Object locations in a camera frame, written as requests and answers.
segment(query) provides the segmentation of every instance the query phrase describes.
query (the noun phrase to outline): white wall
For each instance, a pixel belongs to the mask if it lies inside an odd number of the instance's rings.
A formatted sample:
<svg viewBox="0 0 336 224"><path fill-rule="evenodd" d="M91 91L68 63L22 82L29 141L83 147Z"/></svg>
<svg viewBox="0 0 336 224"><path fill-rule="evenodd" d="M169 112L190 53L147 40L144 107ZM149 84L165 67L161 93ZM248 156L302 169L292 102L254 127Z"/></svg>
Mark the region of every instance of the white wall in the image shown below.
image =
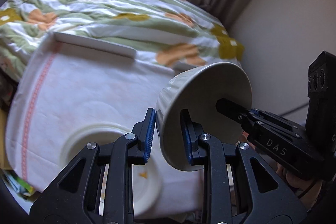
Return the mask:
<svg viewBox="0 0 336 224"><path fill-rule="evenodd" d="M252 0L230 35L246 49L253 107L280 114L308 102L308 66L321 51L336 55L336 0Z"/></svg>

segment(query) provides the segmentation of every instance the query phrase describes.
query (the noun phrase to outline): floral blanket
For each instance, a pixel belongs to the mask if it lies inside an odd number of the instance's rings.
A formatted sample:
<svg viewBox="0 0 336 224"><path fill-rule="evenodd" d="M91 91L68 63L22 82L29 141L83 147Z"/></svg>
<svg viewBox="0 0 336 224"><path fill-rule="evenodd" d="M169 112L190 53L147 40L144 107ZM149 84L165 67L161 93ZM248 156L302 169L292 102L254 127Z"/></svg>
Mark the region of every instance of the floral blanket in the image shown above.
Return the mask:
<svg viewBox="0 0 336 224"><path fill-rule="evenodd" d="M138 60L162 66L238 63L244 51L185 0L9 0L0 8L0 67L19 81L47 31L131 46Z"/></svg>

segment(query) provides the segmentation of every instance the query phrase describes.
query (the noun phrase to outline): metal screw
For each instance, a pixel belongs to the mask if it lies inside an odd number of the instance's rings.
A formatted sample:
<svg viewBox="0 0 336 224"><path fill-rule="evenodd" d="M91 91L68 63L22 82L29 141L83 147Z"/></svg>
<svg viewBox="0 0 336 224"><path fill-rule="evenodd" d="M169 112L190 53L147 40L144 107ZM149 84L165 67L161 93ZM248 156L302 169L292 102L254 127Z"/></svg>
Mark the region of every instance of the metal screw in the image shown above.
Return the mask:
<svg viewBox="0 0 336 224"><path fill-rule="evenodd" d="M199 136L203 141L207 141L211 138L210 134L207 134L207 133L202 133L200 136Z"/></svg>
<svg viewBox="0 0 336 224"><path fill-rule="evenodd" d="M250 146L247 143L239 143L239 148L247 150Z"/></svg>
<svg viewBox="0 0 336 224"><path fill-rule="evenodd" d="M127 140L133 140L133 139L135 138L135 134L133 134L133 133L128 133L128 134L125 135L125 138L126 138Z"/></svg>
<svg viewBox="0 0 336 224"><path fill-rule="evenodd" d="M95 142L90 142L86 145L87 149L95 149L97 147L97 144Z"/></svg>

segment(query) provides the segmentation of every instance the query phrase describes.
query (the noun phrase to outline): cream-colored bowl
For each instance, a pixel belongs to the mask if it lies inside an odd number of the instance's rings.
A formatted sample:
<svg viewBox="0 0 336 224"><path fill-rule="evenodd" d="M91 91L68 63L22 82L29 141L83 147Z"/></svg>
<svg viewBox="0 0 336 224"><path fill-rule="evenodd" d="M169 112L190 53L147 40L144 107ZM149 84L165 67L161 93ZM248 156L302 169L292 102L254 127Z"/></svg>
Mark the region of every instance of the cream-colored bowl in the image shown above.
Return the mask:
<svg viewBox="0 0 336 224"><path fill-rule="evenodd" d="M131 132L130 129L117 123L95 124L78 130L74 134L71 134L61 150L58 164L60 170L62 170L87 143L96 142L98 145L104 145L114 142L117 138L129 132ZM151 153L151 157L146 165L132 166L133 206L135 216L140 216L149 210L159 197L162 188L162 178L155 158L155 154ZM104 196L105 186L103 182L101 203L104 202Z"/></svg>
<svg viewBox="0 0 336 224"><path fill-rule="evenodd" d="M166 161L182 171L199 170L185 156L180 112L187 108L193 122L200 123L204 132L222 142L235 144L243 132L241 126L216 110L216 102L229 99L251 108L251 84L246 73L229 62L193 68L172 78L159 94L156 103L156 126L160 147Z"/></svg>

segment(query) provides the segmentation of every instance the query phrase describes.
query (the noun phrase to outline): red stripe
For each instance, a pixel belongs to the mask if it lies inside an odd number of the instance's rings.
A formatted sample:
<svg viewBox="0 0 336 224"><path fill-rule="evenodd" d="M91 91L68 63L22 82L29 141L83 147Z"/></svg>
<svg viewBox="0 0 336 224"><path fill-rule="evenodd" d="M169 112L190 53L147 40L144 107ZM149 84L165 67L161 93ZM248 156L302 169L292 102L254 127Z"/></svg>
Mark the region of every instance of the red stripe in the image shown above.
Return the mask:
<svg viewBox="0 0 336 224"><path fill-rule="evenodd" d="M53 60L55 59L57 53L59 52L60 48L61 48L61 43L60 42L56 42L55 48L52 51L51 56L49 57L46 65L43 68L42 73L40 74L38 80L37 80L37 84L34 88L34 92L33 95L30 99L29 102L29 106L28 106L28 111L26 114L26 118L25 118L25 123L24 123L24 131L23 131L23 138L22 138L22 149L21 149L21 157L22 157L22 161L21 161L21 169L22 169L22 178L27 181L27 147L28 147L28 136L29 136L29 130L30 130L30 124L33 118L33 113L34 113L34 109L35 109L35 105L36 105L36 100L37 97L39 95L39 92L41 90L42 84L48 74L48 71L51 67L51 64L53 62Z"/></svg>

